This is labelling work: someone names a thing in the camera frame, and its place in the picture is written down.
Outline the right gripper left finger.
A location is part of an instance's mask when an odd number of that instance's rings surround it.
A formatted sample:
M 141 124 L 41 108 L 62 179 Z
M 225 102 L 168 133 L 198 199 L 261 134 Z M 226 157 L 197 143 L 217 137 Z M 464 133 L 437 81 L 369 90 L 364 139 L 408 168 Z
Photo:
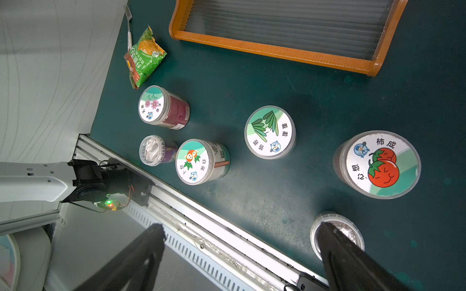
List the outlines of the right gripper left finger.
M 165 251 L 165 240 L 163 225 L 150 225 L 76 290 L 151 291 Z

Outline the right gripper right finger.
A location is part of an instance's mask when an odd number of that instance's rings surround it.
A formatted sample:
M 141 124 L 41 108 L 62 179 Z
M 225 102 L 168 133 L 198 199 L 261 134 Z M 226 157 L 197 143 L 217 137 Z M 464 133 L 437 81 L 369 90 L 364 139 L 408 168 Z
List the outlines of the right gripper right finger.
M 409 291 L 331 223 L 316 232 L 331 291 Z

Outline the orange wooden tiered shelf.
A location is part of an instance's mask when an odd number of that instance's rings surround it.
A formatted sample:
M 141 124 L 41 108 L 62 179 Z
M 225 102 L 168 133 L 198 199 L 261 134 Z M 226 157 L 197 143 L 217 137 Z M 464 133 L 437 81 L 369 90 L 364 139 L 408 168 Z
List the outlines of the orange wooden tiered shelf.
M 173 39 L 376 76 L 406 1 L 177 1 Z

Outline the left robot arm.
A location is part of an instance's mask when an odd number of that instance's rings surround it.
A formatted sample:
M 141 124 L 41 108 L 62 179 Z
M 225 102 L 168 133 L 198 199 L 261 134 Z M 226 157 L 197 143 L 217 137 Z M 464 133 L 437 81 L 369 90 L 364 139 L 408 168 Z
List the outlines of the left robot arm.
M 2 162 L 1 202 L 63 201 L 76 189 L 75 180 L 74 168 L 66 162 Z

